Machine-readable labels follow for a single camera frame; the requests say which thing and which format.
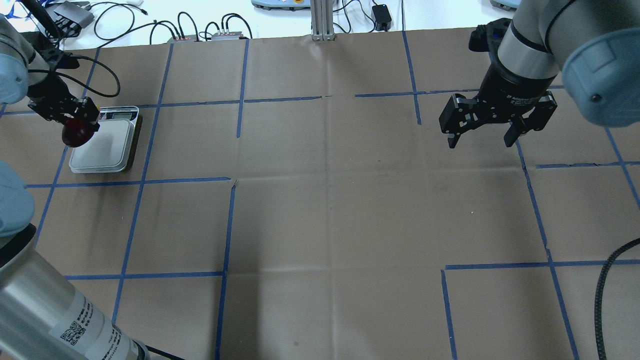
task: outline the cable connector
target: cable connector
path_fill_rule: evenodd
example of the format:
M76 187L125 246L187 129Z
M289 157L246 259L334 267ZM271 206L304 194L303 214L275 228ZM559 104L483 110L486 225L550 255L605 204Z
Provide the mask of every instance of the cable connector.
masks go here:
M385 4L372 6L371 17L376 24L376 31L389 31L391 29L391 14Z

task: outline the robotic arm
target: robotic arm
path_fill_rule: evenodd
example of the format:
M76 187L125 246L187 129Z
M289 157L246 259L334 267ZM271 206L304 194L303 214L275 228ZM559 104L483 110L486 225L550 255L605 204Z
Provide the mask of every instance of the robotic arm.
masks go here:
M78 66L77 59L57 49L38 54L4 17L0 19L0 102L14 104L28 96L33 111L63 124L62 140L70 147L85 144L99 128L98 107L89 97L73 96L55 74L56 69Z
M452 149L461 134L484 124L511 124L508 147L542 130L557 108L547 89L559 69L590 122L622 127L640 121L637 0L523 0L513 21L478 26L469 49L489 52L492 63L478 95L454 94L440 115Z

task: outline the white floor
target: white floor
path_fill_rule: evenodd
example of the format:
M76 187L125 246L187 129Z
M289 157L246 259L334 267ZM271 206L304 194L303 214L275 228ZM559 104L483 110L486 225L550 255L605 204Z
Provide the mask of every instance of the white floor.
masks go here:
M378 4L386 4L391 11L394 20L392 30L401 30L401 0L378 0ZM372 0L362 0L364 10L370 14ZM1 5L0 12L6 13L6 4ZM109 5L97 6L93 13L99 16ZM16 15L24 14L16 5ZM148 16L136 12L135 25L140 26L153 20L176 21L180 11L190 13L196 21L199 31L203 31L210 21L220 22L220 17L226 13L235 12L242 15L252 27L253 36L256 38L294 37L310 33L310 11L300 10L291 12L287 10L263 10L255 8L250 0L146 0L141 5L148 12ZM445 29L445 28L470 28L478 24L511 17L512 12L507 12L493 7L489 0L404 0L405 28L416 29ZM371 30L371 22L366 19L357 2L350 4L348 14L353 25L353 31L366 33ZM34 24L30 20L13 19L12 24L19 31L31 31ZM344 12L335 16L335 22L343 27L348 27L344 18ZM105 38L115 37L125 31L131 23L131 13L122 8L115 8L100 20L98 33ZM193 33L191 22L185 16L182 17L182 25L186 33ZM247 32L244 24L238 20L230 22L232 31ZM109 46L143 45L149 42L150 26L140 29L123 37ZM166 42L169 34L164 28L156 29L154 35L155 44ZM65 49L89 49L104 43L93 33L93 24L81 33L79 38L65 40Z

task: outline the braided black hose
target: braided black hose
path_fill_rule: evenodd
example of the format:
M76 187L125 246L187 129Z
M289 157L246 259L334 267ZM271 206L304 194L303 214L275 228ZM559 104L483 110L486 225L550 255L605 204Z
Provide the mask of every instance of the braided black hose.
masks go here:
M611 265L613 265L613 262L616 260L616 258L618 258L618 256L620 256L623 252L639 244L640 238L622 245L618 250L614 251L613 254L609 256L609 259L605 261L604 265L602 265L600 277L598 278L598 286L596 287L596 301L593 310L596 331L596 348L598 349L598 358L600 360L607 359L607 354L604 351L604 338L602 336L602 295L604 293L604 282L607 280L609 269L611 268Z

